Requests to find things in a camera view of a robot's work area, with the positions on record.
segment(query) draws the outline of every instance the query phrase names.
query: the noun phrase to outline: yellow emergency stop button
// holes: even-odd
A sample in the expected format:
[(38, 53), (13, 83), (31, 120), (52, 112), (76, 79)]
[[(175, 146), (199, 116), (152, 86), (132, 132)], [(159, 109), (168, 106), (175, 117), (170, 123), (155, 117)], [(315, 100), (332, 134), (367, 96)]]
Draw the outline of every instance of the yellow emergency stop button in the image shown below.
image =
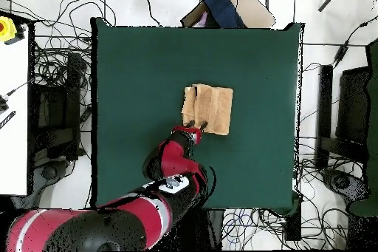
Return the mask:
[(0, 41), (8, 41), (15, 38), (17, 33), (16, 26), (13, 23), (13, 20), (0, 16)]

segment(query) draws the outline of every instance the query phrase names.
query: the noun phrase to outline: electrical cord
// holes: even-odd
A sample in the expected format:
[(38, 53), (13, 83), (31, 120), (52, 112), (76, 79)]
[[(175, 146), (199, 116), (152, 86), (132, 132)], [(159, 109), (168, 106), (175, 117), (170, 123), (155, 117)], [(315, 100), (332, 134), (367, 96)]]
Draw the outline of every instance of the electrical cord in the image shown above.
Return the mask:
[[(61, 8), (62, 8), (63, 1), (64, 1), (64, 0), (62, 0), (61, 3), (59, 4), (59, 12), (58, 12), (58, 15), (61, 14)], [(52, 36), (53, 33), (54, 33), (54, 27), (51, 28), (51, 34), (50, 34), (50, 36)], [(45, 49), (46, 49), (46, 47), (47, 47), (47, 43), (48, 43), (48, 42), (49, 42), (49, 40), (47, 40), (47, 41), (46, 41), (46, 44), (44, 45), (44, 48), (45, 48)]]
[(238, 19), (237, 19), (238, 3), (239, 3), (239, 0), (236, 0), (236, 6), (235, 6), (235, 23), (236, 23), (236, 28), (238, 27), (238, 25), (237, 25), (237, 23), (238, 23)]
[[(342, 157), (331, 157), (331, 158), (333, 158), (334, 160), (345, 160)], [(313, 165), (309, 165), (309, 164), (312, 164), (313, 161), (314, 160), (309, 160), (309, 159), (303, 159), (301, 161), (301, 164), (305, 169), (302, 170), (303, 173), (299, 175), (300, 176), (299, 182), (304, 182), (304, 181), (306, 181), (308, 183), (311, 182), (311, 180), (306, 179), (306, 176), (305, 176), (304, 173), (306, 173), (307, 168), (313, 168)], [(341, 162), (341, 163), (336, 163), (336, 166), (341, 166), (345, 163), (346, 163), (345, 161)], [(346, 238), (344, 228), (340, 224), (337, 224), (336, 229), (334, 229), (330, 226), (330, 224), (328, 224), (324, 220), (324, 217), (323, 217), (324, 214), (327, 214), (329, 211), (327, 210), (323, 214), (321, 214), (319, 212), (317, 206), (312, 201), (314, 199), (314, 196), (312, 198), (310, 198), (309, 196), (302, 194), (299, 191), (297, 186), (295, 186), (295, 189), (301, 196), (306, 198), (306, 200), (303, 201), (303, 204), (306, 203), (306, 202), (310, 202), (317, 212), (317, 217), (315, 217), (315, 218), (312, 218), (312, 219), (304, 219), (303, 218), (303, 222), (302, 222), (301, 225), (304, 225), (306, 223), (312, 224), (314, 226), (314, 228), (319, 229), (319, 232), (317, 234), (302, 236), (301, 241), (292, 243), (294, 245), (294, 247), (292, 248), (292, 247), (290, 247), (288, 242), (284, 242), (284, 238), (283, 238), (284, 230), (281, 227), (281, 225), (276, 224), (276, 222), (268, 222), (267, 221), (267, 218), (269, 219), (270, 211), (264, 210), (264, 209), (254, 209), (254, 210), (252, 210), (252, 213), (251, 213), (251, 217), (250, 217), (251, 221), (248, 220), (248, 222), (252, 222), (252, 225), (250, 227), (254, 228), (254, 230), (252, 230), (252, 234), (247, 236), (246, 240), (243, 240), (243, 235), (244, 235), (245, 231), (237, 231), (236, 230), (237, 227), (244, 227), (244, 228), (248, 227), (244, 224), (244, 221), (241, 219), (241, 215), (244, 213), (244, 210), (241, 209), (239, 213), (237, 213), (237, 210), (234, 210), (234, 212), (231, 212), (231, 213), (228, 213), (228, 214), (225, 215), (225, 219), (229, 216), (233, 216), (233, 218), (229, 219), (223, 225), (222, 241), (227, 239), (230, 250), (235, 250), (237, 245), (242, 243), (241, 250), (244, 250), (249, 242), (251, 243), (251, 248), (252, 248), (252, 238), (254, 237), (254, 235), (256, 233), (258, 233), (259, 231), (267, 231), (267, 232), (270, 232), (272, 235), (277, 237), (277, 239), (281, 243), (281, 248), (285, 247), (285, 248), (288, 248), (290, 250), (315, 249), (309, 244), (310, 241), (314, 241), (314, 242), (319, 242), (319, 243), (323, 244), (323, 245), (319, 246), (319, 249), (323, 250), (327, 245), (329, 245), (329, 247), (332, 248), (332, 246), (333, 246), (332, 242), (334, 243), (334, 237), (335, 236), (342, 237), (343, 239)], [(257, 224), (252, 219), (253, 214), (256, 213), (256, 212), (258, 213), (258, 223)], [(319, 225), (314, 224), (313, 223), (314, 221), (318, 221)], [(326, 231), (332, 231), (333, 234), (334, 234), (334, 237), (329, 236), (326, 233)]]
[(346, 39), (346, 41), (344, 42), (344, 44), (342, 46), (339, 47), (339, 50), (337, 51), (335, 57), (334, 57), (334, 60), (336, 61), (336, 64), (334, 65), (334, 68), (337, 67), (337, 65), (342, 61), (342, 59), (344, 58), (346, 52), (348, 51), (348, 44), (349, 44), (349, 40), (351, 39), (351, 37), (353, 36), (353, 34), (358, 31), (359, 28), (362, 28), (362, 27), (365, 27), (367, 26), (369, 23), (371, 23), (372, 21), (375, 21), (378, 19), (378, 15), (373, 17), (372, 19), (370, 19), (369, 21), (364, 21), (363, 23), (361, 23), (355, 30), (352, 31), (352, 33), (349, 35), (349, 37)]
[(150, 17), (157, 23), (159, 27), (162, 27), (162, 25), (152, 16), (150, 0), (146, 0), (146, 1), (148, 3), (148, 11), (150, 12)]
[[(91, 3), (95, 4), (95, 3), (94, 2), (86, 2), (85, 4), (82, 4), (82, 5), (78, 6), (78, 7), (76, 7), (75, 9), (71, 10), (69, 12), (69, 18), (70, 18), (70, 21), (71, 21), (72, 25), (68, 25), (68, 24), (59, 22), (59, 19), (61, 19), (62, 15), (67, 11), (67, 8), (69, 7), (69, 5), (71, 5), (71, 4), (73, 4), (73, 3), (77, 2), (77, 1), (81, 1), (81, 0), (74, 0), (74, 1), (72, 1), (70, 3), (68, 3), (68, 5), (64, 9), (64, 11), (61, 13), (61, 5), (63, 4), (63, 1), (64, 0), (61, 1), (61, 4), (59, 6), (59, 15), (58, 15), (58, 17), (57, 17), (57, 19), (55, 21), (47, 21), (45, 18), (42, 18), (42, 17), (37, 16), (36, 14), (34, 14), (34, 12), (31, 11), (30, 9), (28, 9), (27, 7), (24, 7), (24, 6), (20, 5), (20, 4), (17, 4), (16, 2), (14, 2), (14, 3), (15, 3), (15, 5), (19, 5), (19, 6), (23, 7), (23, 8), (25, 8), (26, 10), (29, 10), (34, 16), (36, 16), (37, 21), (40, 21), (46, 27), (51, 27), (52, 28), (52, 34), (53, 34), (54, 30), (56, 30), (58, 33), (61, 34), (61, 37), (59, 37), (59, 36), (52, 36), (52, 34), (51, 34), (51, 36), (48, 38), (47, 42), (45, 43), (45, 48), (44, 49), (41, 48), (41, 47), (39, 47), (38, 44), (36, 44), (36, 49), (35, 49), (35, 59), (36, 59), (36, 61), (35, 61), (35, 82), (37, 84), (45, 84), (47, 86), (66, 86), (66, 73), (67, 73), (67, 68), (68, 68), (67, 57), (68, 57), (69, 54), (72, 54), (74, 52), (79, 52), (79, 53), (81, 53), (81, 57), (82, 57), (82, 65), (81, 65), (81, 68), (80, 68), (80, 87), (81, 87), (81, 89), (83, 89), (85, 91), (84, 95), (80, 94), (81, 95), (80, 104), (82, 106), (88, 106), (90, 104), (86, 104), (84, 98), (85, 98), (86, 93), (88, 91), (90, 91), (89, 87), (91, 86), (91, 75), (90, 75), (90, 72), (87, 72), (87, 69), (89, 69), (90, 66), (91, 66), (91, 50), (90, 50), (90, 48), (91, 48), (91, 39), (90, 39), (90, 37), (87, 34), (84, 34), (84, 33), (81, 33), (80, 35), (77, 34), (76, 28), (81, 29), (81, 30), (84, 30), (84, 29), (76, 27), (73, 24), (72, 12), (75, 11), (75, 10), (77, 10), (78, 8), (86, 5), (86, 4), (91, 4)], [(115, 25), (115, 21), (116, 21), (115, 13), (114, 13), (113, 9), (111, 9), (110, 7), (109, 7), (109, 9), (114, 14), (114, 25)], [(55, 24), (65, 24), (66, 26), (72, 27), (74, 29), (75, 37), (76, 38), (73, 38), (71, 41), (67, 41), (67, 39), (65, 37), (63, 37), (61, 31), (58, 30), (55, 27)], [(59, 48), (54, 47), (52, 45), (52, 40), (53, 39), (58, 40), (58, 42), (60, 43), (60, 47)], [(63, 39), (66, 43), (68, 43), (68, 45), (70, 46), (70, 49), (65, 49), (64, 50), (62, 48), (62, 41), (61, 41), (61, 39)], [(76, 41), (77, 45), (78, 45), (78, 42), (81, 41), (84, 44), (86, 44), (86, 47), (85, 48), (82, 48), (82, 47), (79, 47), (79, 46), (76, 47), (76, 46), (74, 46), (72, 44), (73, 41)], [(46, 46), (47, 46), (48, 43), (50, 44), (51, 49), (46, 49)], [(14, 89), (13, 91), (9, 92), (7, 95), (9, 96), (9, 95), (13, 94), (20, 87), (18, 87), (16, 89)], [(72, 174), (72, 172), (74, 171), (75, 164), (76, 164), (76, 161), (74, 162), (74, 165), (73, 165), (73, 168), (72, 168), (72, 171), (71, 171), (70, 174)], [(37, 199), (39, 198), (39, 194), (47, 186), (48, 185), (45, 185), (42, 189), (40, 189), (40, 192), (38, 192), (38, 194), (36, 196)]]
[(89, 193), (88, 197), (86, 198), (86, 204), (84, 205), (84, 208), (88, 205), (89, 198), (91, 197), (91, 190), (92, 190), (92, 184), (89, 186)]
[(22, 86), (25, 86), (26, 84), (28, 84), (30, 81), (27, 81), (26, 83), (18, 86), (17, 88), (15, 88), (14, 90), (11, 90), (7, 93), (7, 97), (10, 97), (13, 93), (15, 93), (17, 90), (19, 90)]
[(84, 152), (85, 152), (85, 154), (86, 154), (86, 157), (88, 157), (89, 160), (91, 160), (91, 157), (88, 155), (88, 153), (86, 153), (86, 150), (85, 150), (85, 148), (84, 148), (84, 146), (83, 146), (83, 142), (81, 141), (81, 139), (80, 139), (80, 144), (81, 144), (81, 148), (83, 148), (83, 150), (84, 150)]
[[(339, 102), (339, 101), (340, 101), (340, 99), (337, 99), (336, 101), (332, 102), (331, 105), (332, 105), (332, 104), (335, 104), (336, 102)], [(306, 117), (302, 118), (302, 119), (300, 120), (299, 124), (301, 124), (305, 119), (309, 118), (309, 117), (312, 116), (313, 114), (317, 113), (317, 111), (319, 111), (319, 109), (317, 109), (315, 112), (313, 112), (313, 113), (307, 115)]]

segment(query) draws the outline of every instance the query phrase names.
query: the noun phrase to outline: black cable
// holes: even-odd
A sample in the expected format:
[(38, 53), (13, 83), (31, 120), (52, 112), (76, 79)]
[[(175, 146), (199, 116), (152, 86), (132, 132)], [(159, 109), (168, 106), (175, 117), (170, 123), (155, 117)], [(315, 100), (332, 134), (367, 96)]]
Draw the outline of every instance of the black cable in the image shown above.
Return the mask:
[(294, 0), (294, 11), (292, 16), (292, 22), (295, 23), (295, 6), (296, 6), (297, 0)]
[[(61, 21), (47, 20), (47, 19), (45, 19), (45, 18), (43, 18), (43, 17), (41, 17), (41, 16), (38, 16), (38, 15), (34, 14), (34, 12), (31, 11), (31, 9), (25, 7), (24, 5), (18, 4), (18, 3), (14, 2), (14, 1), (13, 1), (13, 3), (16, 4), (16, 5), (18, 5), (18, 6), (20, 6), (20, 7), (23, 7), (23, 8), (26, 9), (26, 10), (29, 10), (32, 14), (30, 14), (30, 13), (26, 13), (26, 12), (24, 12), (24, 11), (20, 11), (20, 10), (14, 10), (14, 11), (13, 11), (14, 13), (26, 14), (26, 15), (28, 15), (28, 16), (30, 16), (30, 17), (33, 17), (33, 18), (35, 19), (34, 21), (40, 21), (43, 25), (45, 25), (45, 24), (43, 23), (43, 21), (50, 21), (50, 22), (55, 22), (55, 23), (57, 23), (57, 24), (62, 24), (62, 25), (68, 26), (68, 27), (72, 27), (72, 25), (70, 25), (70, 24), (66, 24), (66, 23), (63, 23), (63, 22), (61, 22)], [(81, 27), (76, 27), (76, 29), (80, 29), (80, 30), (83, 30), (83, 31), (87, 31), (88, 33), (92, 33), (92, 31), (87, 30), (87, 29), (83, 29), (83, 28), (81, 28)]]
[(238, 3), (239, 3), (239, 0), (236, 0), (236, 6), (235, 6), (235, 23), (236, 23), (236, 28), (238, 27), (238, 19), (237, 19)]
[[(252, 220), (252, 223), (253, 223), (253, 214), (254, 214), (255, 212), (256, 212), (256, 210), (252, 210), (252, 213), (251, 213), (251, 215), (250, 215), (250, 219)], [(250, 241), (252, 240), (253, 236), (257, 233), (258, 222), (259, 222), (259, 219), (258, 219), (257, 224), (256, 224), (256, 227), (255, 227), (255, 228), (256, 228), (256, 229), (255, 229), (255, 233), (252, 233), (252, 234), (250, 235), (250, 238), (249, 238), (246, 242), (244, 242), (243, 247), (242, 247), (242, 250), (245, 249), (245, 247), (247, 246), (247, 243), (250, 242)]]
[[(66, 8), (63, 10), (63, 12), (60, 13), (60, 15), (58, 16), (57, 20), (54, 21), (53, 24), (49, 25), (48, 27), (50, 27), (50, 26), (54, 26), (54, 25), (59, 21), (59, 19), (61, 19), (62, 15), (67, 11), (69, 5), (71, 5), (71, 4), (73, 4), (73, 3), (76, 3), (76, 2), (79, 2), (79, 1), (82, 1), (82, 0), (73, 0), (73, 1), (70, 1), (70, 3), (68, 3), (68, 5), (67, 5)], [(113, 16), (114, 16), (114, 26), (116, 26), (116, 25), (117, 25), (117, 17), (116, 17), (116, 15), (115, 15), (115, 12), (113, 11), (113, 9), (112, 9), (110, 6), (108, 6), (103, 0), (98, 0), (98, 1), (100, 1), (100, 2), (103, 3), (103, 4), (105, 4), (105, 5), (106, 5), (106, 6), (107, 6), (107, 7), (113, 12)], [(94, 4), (94, 5), (96, 5), (96, 6), (98, 7), (100, 13), (101, 13), (101, 16), (103, 17), (103, 12), (102, 12), (101, 8), (100, 8), (96, 3), (94, 3), (94, 2), (86, 2), (86, 3), (83, 3), (83, 4), (79, 5), (78, 7), (72, 9), (72, 10), (70, 11), (69, 14), (71, 14), (74, 10), (76, 10), (76, 9), (78, 9), (78, 8), (84, 6), (84, 5), (87, 5), (87, 4)]]
[[(82, 143), (81, 139), (80, 139), (80, 144), (81, 144), (81, 147), (83, 148), (84, 152), (86, 153), (86, 150), (85, 150), (85, 148), (83, 146), (83, 143)], [(89, 158), (89, 160), (91, 160), (91, 157), (88, 155), (88, 153), (86, 153), (86, 156)]]
[[(337, 99), (336, 101), (332, 102), (331, 105), (332, 105), (332, 104), (335, 104), (336, 102), (339, 102), (339, 101), (340, 101), (340, 99)], [(317, 111), (319, 111), (319, 109), (317, 109), (315, 112), (313, 112), (313, 113), (307, 115), (306, 117), (302, 118), (302, 119), (300, 120), (299, 124), (302, 123), (305, 119), (309, 118), (311, 115), (317, 113)]]
[(88, 204), (89, 198), (91, 196), (91, 190), (92, 190), (92, 183), (89, 186), (89, 193), (88, 193), (88, 197), (86, 198), (86, 204), (84, 205), (84, 208), (86, 208), (86, 205)]
[[(245, 231), (246, 231), (246, 229), (247, 229), (247, 226), (244, 225), (243, 216), (244, 216), (245, 214), (243, 213), (243, 215), (241, 215), (241, 212), (242, 212), (242, 211), (245, 211), (245, 209), (241, 209), (240, 212), (239, 212), (239, 214), (237, 214), (237, 213), (228, 213), (228, 214), (226, 215), (226, 217), (233, 215), (233, 218), (230, 219), (226, 224), (223, 225), (221, 232), (224, 233), (224, 229), (227, 227), (227, 224), (228, 224), (230, 221), (233, 222), (233, 225), (232, 225), (231, 230), (228, 231), (228, 232), (226, 233), (226, 235), (223, 236), (223, 234), (222, 234), (221, 241), (223, 241), (225, 238), (230, 237), (230, 238), (233, 238), (232, 241), (228, 240), (228, 241), (230, 242), (231, 245), (237, 245), (237, 244), (240, 244), (240, 245), (241, 245), (241, 240), (240, 240), (240, 238), (241, 238), (242, 236), (244, 236), (244, 240), (245, 240)], [(252, 220), (251, 220), (251, 215), (249, 215), (249, 219), (247, 220), (247, 224), (249, 223), (249, 221), (252, 222)], [(242, 232), (239, 232), (239, 228), (240, 228), (240, 227), (243, 228), (243, 231), (242, 231)], [(236, 229), (236, 235), (231, 234), (232, 231), (233, 231), (234, 229)]]
[(338, 211), (338, 212), (340, 212), (340, 213), (342, 213), (342, 214), (344, 214), (345, 216), (347, 216), (348, 217), (348, 219), (350, 220), (351, 218), (349, 217), (349, 215), (345, 212), (345, 211), (343, 211), (343, 210), (340, 210), (339, 208), (329, 208), (327, 211), (325, 211), (324, 213), (323, 213), (323, 216), (322, 216), (322, 219), (321, 219), (321, 228), (322, 228), (322, 231), (323, 231), (323, 233), (324, 233), (324, 237), (326, 238), (326, 241), (328, 242), (328, 244), (331, 246), (331, 248), (332, 249), (334, 249), (334, 250), (336, 250), (337, 248), (336, 247), (334, 247), (333, 246), (333, 244), (331, 244), (330, 243), (330, 241), (329, 241), (329, 237), (328, 237), (328, 235), (327, 235), (327, 233), (326, 233), (326, 229), (329, 229), (329, 228), (325, 228), (324, 227), (324, 217), (327, 215), (327, 213), (329, 213), (330, 211)]
[(344, 44), (342, 46), (339, 47), (339, 49), (337, 50), (336, 52), (336, 55), (334, 57), (335, 61), (336, 61), (336, 64), (334, 66), (334, 69), (337, 67), (337, 65), (343, 60), (346, 52), (348, 51), (348, 43), (349, 43), (349, 40), (351, 39), (351, 37), (353, 36), (353, 34), (358, 31), (359, 28), (362, 28), (364, 26), (367, 26), (369, 23), (371, 23), (372, 21), (375, 21), (376, 19), (378, 19), (378, 15), (373, 17), (372, 19), (370, 19), (369, 21), (365, 21), (363, 23), (361, 23), (355, 30), (352, 31), (352, 33), (349, 35), (349, 37), (346, 39), (346, 41), (344, 42)]
[[(58, 15), (61, 14), (61, 8), (62, 8), (63, 1), (64, 1), (64, 0), (62, 0), (61, 3), (59, 4), (59, 12), (58, 12)], [(54, 33), (54, 27), (51, 28), (51, 36), (52, 36), (53, 33)], [(51, 41), (51, 40), (47, 40), (47, 41), (46, 41), (46, 44), (44, 45), (44, 48), (45, 48), (45, 49), (46, 49), (47, 43), (48, 43), (49, 41)]]
[(150, 12), (150, 17), (157, 23), (157, 25), (159, 27), (161, 27), (162, 25), (152, 16), (152, 13), (151, 13), (151, 3), (150, 3), (150, 0), (147, 0), (147, 3), (148, 3), (148, 10)]
[(7, 93), (7, 96), (10, 97), (13, 93), (15, 93), (17, 90), (19, 90), (22, 86), (25, 86), (26, 84), (28, 84), (30, 81), (31, 81), (31, 80), (29, 80), (29, 81), (27, 81), (26, 83), (24, 83), (24, 84), (18, 86), (18, 87), (15, 88), (14, 90), (9, 91), (9, 92)]

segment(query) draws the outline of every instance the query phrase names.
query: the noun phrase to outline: black stand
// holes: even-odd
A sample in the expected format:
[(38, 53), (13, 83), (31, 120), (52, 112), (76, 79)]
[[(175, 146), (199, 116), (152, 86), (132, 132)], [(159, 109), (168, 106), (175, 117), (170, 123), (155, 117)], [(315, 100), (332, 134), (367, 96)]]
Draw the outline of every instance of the black stand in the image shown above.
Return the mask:
[(331, 138), (332, 79), (332, 65), (322, 66), (319, 76), (315, 167), (326, 168), (329, 153), (366, 163), (368, 150), (365, 128), (368, 111), (364, 88), (368, 80), (368, 67), (345, 71), (340, 79), (337, 138)]
[(32, 85), (34, 112), (30, 147), (33, 154), (47, 149), (50, 159), (60, 156), (68, 161), (78, 159), (82, 63), (80, 55), (69, 54), (64, 86)]
[(223, 210), (188, 212), (152, 251), (220, 251)]

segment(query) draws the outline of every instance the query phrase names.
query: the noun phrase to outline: white floor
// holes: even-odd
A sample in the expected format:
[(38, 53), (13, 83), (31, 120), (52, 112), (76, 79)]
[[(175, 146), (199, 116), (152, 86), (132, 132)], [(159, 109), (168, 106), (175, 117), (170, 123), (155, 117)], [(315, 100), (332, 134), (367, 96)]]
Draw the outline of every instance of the white floor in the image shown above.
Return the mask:
[[(69, 2), (73, 0), (64, 0), (61, 5), (61, 11), (67, 8), (59, 20), (62, 23), (71, 24), (81, 29), (77, 30), (77, 34), (86, 33), (90, 35), (89, 19), (92, 16), (104, 15), (111, 24), (120, 26), (131, 25), (156, 25), (156, 22), (151, 19), (148, 11), (148, 4), (146, 0), (80, 0), (75, 3)], [(152, 15), (163, 26), (180, 27), (180, 19), (191, 11), (199, 0), (150, 0)], [(367, 21), (378, 13), (377, 0), (333, 0), (322, 13), (317, 9), (324, 2), (324, 0), (269, 0), (269, 10), (276, 19), (276, 24), (273, 28), (283, 29), (289, 22), (303, 22), (306, 24), (303, 46), (303, 68), (310, 63), (331, 64), (334, 61), (334, 56), (338, 49), (337, 45), (343, 44), (351, 32), (361, 23)], [(21, 12), (30, 13), (30, 9), (34, 14), (40, 18), (47, 20), (56, 20), (59, 14), (59, 6), (61, 0), (12, 0), (12, 12), (28, 17), (28, 15)], [(73, 10), (81, 4), (84, 6)], [(9, 10), (10, 2), (7, 0), (0, 0), (0, 9)], [(61, 32), (61, 35), (75, 36), (75, 31), (72, 27), (63, 24), (56, 24), (56, 28)], [(42, 24), (36, 25), (36, 35), (51, 35), (51, 29), (46, 28)], [(59, 35), (57, 30), (54, 30), (54, 35)], [(339, 79), (343, 70), (367, 65), (364, 46), (372, 42), (378, 37), (378, 21), (369, 24), (367, 27), (358, 29), (353, 34), (350, 46), (345, 58), (337, 66), (334, 71), (334, 85), (333, 93), (334, 99), (338, 99)], [(67, 43), (60, 38), (63, 47)], [(61, 45), (58, 39), (54, 39), (52, 44), (54, 47)], [(37, 37), (36, 41), (43, 47), (47, 41), (47, 37)], [(302, 88), (302, 104), (301, 104), (301, 118), (313, 113), (317, 109), (317, 82), (319, 69), (309, 70), (303, 73), (303, 88)], [(86, 96), (86, 102), (90, 101), (90, 95)], [(337, 122), (337, 104), (333, 105), (332, 115), (332, 134), (334, 134), (335, 124)], [(300, 127), (301, 137), (314, 137), (315, 134), (316, 113), (302, 122)], [(83, 130), (90, 130), (90, 119)], [(88, 155), (91, 154), (90, 134), (83, 133), (82, 141)], [(301, 139), (302, 144), (314, 147), (314, 139)], [(301, 146), (301, 153), (311, 154), (312, 150), (308, 147)], [(360, 171), (355, 169), (354, 174), (360, 177)], [(41, 207), (51, 208), (83, 208), (86, 199), (89, 195), (89, 186), (91, 180), (91, 166), (88, 157), (81, 157), (76, 162), (75, 170), (66, 179), (60, 181), (57, 185), (50, 186), (42, 197)], [(344, 209), (342, 199), (328, 191), (321, 182), (312, 180), (311, 183), (302, 183), (301, 191), (309, 199), (315, 203), (321, 214), (328, 208)], [(242, 211), (241, 214), (247, 214), (249, 211)], [(317, 217), (315, 207), (310, 202), (302, 204), (303, 221)], [(225, 217), (227, 222), (232, 215)], [(243, 217), (244, 224), (247, 224), (248, 216)], [(331, 227), (347, 226), (346, 217), (336, 211), (330, 212), (326, 215), (325, 220)], [(312, 220), (303, 224), (302, 235), (318, 234), (319, 221)], [(305, 239), (306, 242), (299, 242), (300, 248), (311, 246), (312, 248), (322, 248), (323, 240)], [(335, 245), (342, 248), (345, 244), (344, 239), (335, 239)], [(272, 250), (281, 249), (281, 243), (278, 238), (270, 234), (268, 231), (262, 231), (256, 227), (247, 227), (245, 235), (240, 238), (226, 238), (224, 239), (225, 250), (235, 250), (245, 247), (245, 250)], [(331, 246), (326, 244), (324, 249), (330, 249)]]

